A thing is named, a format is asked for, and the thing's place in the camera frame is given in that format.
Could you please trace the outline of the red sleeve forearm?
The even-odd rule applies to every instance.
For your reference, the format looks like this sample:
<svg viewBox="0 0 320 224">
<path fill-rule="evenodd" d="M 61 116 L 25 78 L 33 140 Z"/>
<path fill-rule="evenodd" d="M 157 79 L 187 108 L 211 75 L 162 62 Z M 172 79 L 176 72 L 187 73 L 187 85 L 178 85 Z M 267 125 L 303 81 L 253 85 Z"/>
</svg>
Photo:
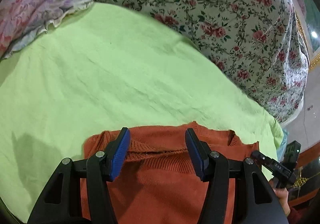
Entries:
<svg viewBox="0 0 320 224">
<path fill-rule="evenodd" d="M 312 224 L 318 222 L 318 213 L 316 208 L 308 208 L 304 212 L 299 212 L 290 207 L 290 213 L 287 216 L 289 224 Z"/>
</svg>

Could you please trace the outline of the person's right hand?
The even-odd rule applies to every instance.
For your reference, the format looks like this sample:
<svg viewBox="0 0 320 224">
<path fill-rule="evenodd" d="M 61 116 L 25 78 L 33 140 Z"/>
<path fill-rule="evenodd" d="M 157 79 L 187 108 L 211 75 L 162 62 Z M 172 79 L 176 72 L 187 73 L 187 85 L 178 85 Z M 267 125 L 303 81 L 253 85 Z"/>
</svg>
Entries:
<svg viewBox="0 0 320 224">
<path fill-rule="evenodd" d="M 269 180 L 268 182 L 269 182 L 270 186 L 272 187 L 276 197 L 278 198 L 279 203 L 280 203 L 280 205 L 281 205 L 286 217 L 288 217 L 290 212 L 291 212 L 291 209 L 290 209 L 289 204 L 288 204 L 289 192 L 287 191 L 286 188 L 276 188 L 274 186 L 273 179 Z"/>
</svg>

